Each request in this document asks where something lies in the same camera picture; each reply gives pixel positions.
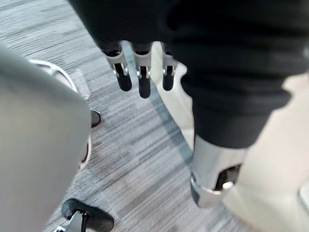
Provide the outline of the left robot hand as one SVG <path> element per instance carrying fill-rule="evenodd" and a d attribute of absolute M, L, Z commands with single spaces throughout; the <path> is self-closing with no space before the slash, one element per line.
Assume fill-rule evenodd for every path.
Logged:
<path fill-rule="evenodd" d="M 72 0 L 123 91 L 132 88 L 122 42 L 131 45 L 139 94 L 150 96 L 151 48 L 163 49 L 163 88 L 192 98 L 191 193 L 201 208 L 235 186 L 248 149 L 291 94 L 287 77 L 309 68 L 306 0 Z"/>

